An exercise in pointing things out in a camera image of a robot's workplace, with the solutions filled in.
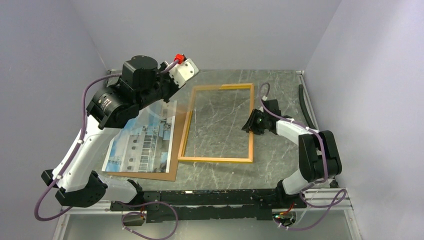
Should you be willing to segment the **yellow wooden picture frame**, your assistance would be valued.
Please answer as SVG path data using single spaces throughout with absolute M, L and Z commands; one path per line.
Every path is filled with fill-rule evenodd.
M 196 85 L 192 88 L 188 108 L 186 113 L 182 136 L 178 150 L 177 159 L 180 162 L 196 162 L 196 163 L 228 163 L 228 164 L 252 164 L 254 162 L 254 133 L 248 132 L 248 156 L 247 158 L 237 157 L 201 157 L 201 156 L 185 156 L 188 142 L 190 124 L 193 115 L 193 109 L 198 91 L 231 91 L 231 90 L 249 90 L 249 111 L 254 110 L 255 103 L 255 87 L 253 83 L 231 83 L 222 85 Z

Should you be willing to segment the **clear acrylic glazing sheet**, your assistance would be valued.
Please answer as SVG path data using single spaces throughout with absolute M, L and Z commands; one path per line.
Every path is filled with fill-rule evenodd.
M 246 83 L 253 82 L 242 79 L 196 79 L 188 83 L 173 99 L 177 101 L 178 107 L 184 107 L 188 112 L 194 86 Z M 242 127 L 251 114 L 249 98 L 248 89 L 198 91 L 192 110 L 185 156 L 247 158 L 249 134 L 243 131 Z

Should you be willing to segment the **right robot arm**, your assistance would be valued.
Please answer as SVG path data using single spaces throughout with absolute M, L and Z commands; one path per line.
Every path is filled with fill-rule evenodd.
M 297 170 L 280 180 L 276 187 L 275 202 L 282 208 L 293 203 L 294 195 L 312 183 L 342 172 L 334 134 L 303 126 L 288 115 L 282 115 L 276 99 L 263 100 L 262 108 L 253 109 L 241 129 L 255 135 L 269 131 L 297 145 Z

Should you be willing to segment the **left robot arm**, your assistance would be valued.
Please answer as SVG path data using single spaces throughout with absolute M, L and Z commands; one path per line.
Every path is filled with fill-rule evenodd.
M 109 145 L 139 112 L 157 101 L 169 101 L 188 78 L 178 73 L 186 57 L 172 63 L 137 55 L 126 61 L 114 83 L 82 104 L 82 127 L 61 163 L 41 177 L 64 207 L 90 207 L 101 200 L 123 202 L 130 210 L 143 204 L 143 189 L 133 180 L 115 180 L 94 170 L 97 152 Z

